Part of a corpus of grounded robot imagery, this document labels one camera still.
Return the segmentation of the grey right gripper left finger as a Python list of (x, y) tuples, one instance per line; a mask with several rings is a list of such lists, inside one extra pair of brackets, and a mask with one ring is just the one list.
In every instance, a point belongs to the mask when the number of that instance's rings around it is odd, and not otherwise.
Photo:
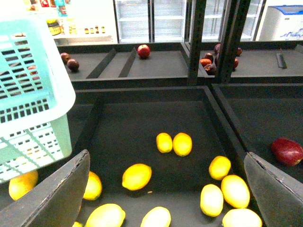
[(0, 211), (2, 227), (71, 227), (87, 186), (90, 155), (81, 151), (22, 198)]

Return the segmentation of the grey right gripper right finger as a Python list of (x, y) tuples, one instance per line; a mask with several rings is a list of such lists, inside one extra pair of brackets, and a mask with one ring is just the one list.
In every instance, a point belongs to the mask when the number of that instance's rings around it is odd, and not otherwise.
[(303, 225), (303, 184), (253, 152), (244, 169), (257, 206), (268, 227)]

